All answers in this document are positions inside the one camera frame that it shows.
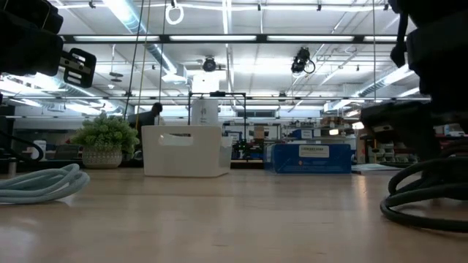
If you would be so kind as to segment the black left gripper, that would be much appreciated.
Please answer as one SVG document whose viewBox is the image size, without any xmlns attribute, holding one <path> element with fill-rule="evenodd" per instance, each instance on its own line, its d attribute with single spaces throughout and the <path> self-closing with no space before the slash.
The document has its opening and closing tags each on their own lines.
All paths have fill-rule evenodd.
<svg viewBox="0 0 468 263">
<path fill-rule="evenodd" d="M 64 82 L 92 86 L 95 55 L 64 49 L 59 10 L 46 0 L 1 0 L 1 72 L 54 76 L 64 68 Z"/>
</svg>

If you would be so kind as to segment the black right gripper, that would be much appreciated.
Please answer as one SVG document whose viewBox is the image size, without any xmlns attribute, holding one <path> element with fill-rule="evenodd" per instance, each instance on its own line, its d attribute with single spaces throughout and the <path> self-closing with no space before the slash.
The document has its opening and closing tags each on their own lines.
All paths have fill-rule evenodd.
<svg viewBox="0 0 468 263">
<path fill-rule="evenodd" d="M 360 121 L 379 142 L 399 141 L 427 161 L 442 150 L 434 128 L 457 123 L 467 131 L 467 106 L 436 102 L 389 102 L 361 110 Z"/>
</svg>

